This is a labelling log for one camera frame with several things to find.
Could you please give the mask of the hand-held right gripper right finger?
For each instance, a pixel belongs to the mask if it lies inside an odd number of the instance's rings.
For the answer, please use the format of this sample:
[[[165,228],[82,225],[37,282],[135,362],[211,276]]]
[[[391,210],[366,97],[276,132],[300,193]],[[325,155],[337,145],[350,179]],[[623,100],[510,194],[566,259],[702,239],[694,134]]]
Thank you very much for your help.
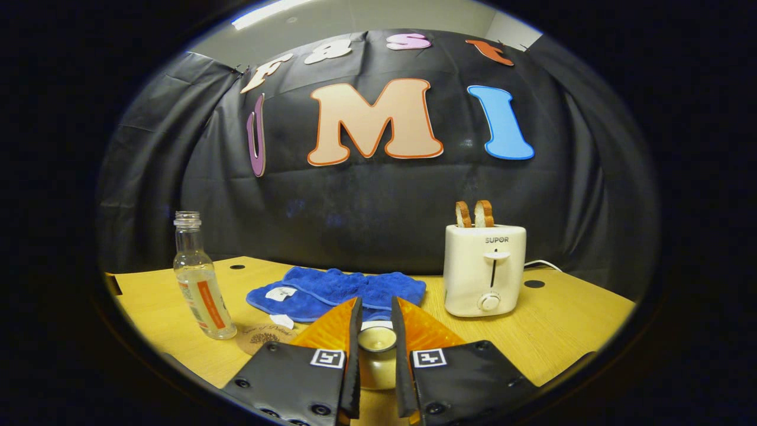
[[[422,308],[392,299],[396,394],[411,425],[504,424],[537,386],[489,340],[467,342]]]

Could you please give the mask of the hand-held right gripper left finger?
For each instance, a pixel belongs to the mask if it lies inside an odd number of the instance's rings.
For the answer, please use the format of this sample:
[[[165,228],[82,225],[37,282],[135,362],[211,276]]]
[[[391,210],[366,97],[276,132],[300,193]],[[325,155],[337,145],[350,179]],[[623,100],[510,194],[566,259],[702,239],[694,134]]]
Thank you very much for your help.
[[[224,386],[243,407],[297,425],[348,425],[360,416],[357,335],[362,301],[333,307],[292,341],[268,341]]]

